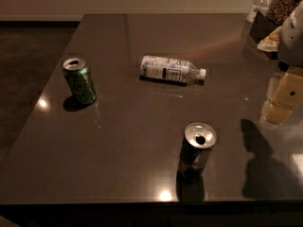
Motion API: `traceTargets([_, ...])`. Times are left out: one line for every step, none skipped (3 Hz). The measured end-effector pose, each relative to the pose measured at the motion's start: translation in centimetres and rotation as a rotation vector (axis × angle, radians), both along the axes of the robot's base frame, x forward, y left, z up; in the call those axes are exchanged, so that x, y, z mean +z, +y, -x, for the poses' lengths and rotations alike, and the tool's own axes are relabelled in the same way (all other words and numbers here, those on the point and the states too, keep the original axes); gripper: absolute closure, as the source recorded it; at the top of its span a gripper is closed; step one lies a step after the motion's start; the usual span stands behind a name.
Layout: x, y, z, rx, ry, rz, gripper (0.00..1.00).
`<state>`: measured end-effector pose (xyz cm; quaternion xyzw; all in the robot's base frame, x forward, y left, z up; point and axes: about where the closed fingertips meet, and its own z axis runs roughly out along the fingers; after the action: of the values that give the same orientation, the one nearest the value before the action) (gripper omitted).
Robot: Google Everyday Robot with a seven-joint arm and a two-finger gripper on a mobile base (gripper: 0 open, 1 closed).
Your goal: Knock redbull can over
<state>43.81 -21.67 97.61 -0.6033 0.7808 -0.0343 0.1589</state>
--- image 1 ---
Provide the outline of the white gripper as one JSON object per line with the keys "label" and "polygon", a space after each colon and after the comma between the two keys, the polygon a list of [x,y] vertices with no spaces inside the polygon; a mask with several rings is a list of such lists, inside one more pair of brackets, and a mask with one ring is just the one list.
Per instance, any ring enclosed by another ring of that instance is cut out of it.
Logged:
{"label": "white gripper", "polygon": [[[303,66],[303,1],[285,20],[280,30],[278,59],[291,67]],[[303,103],[303,76],[274,73],[260,113],[262,126],[282,125]]]}

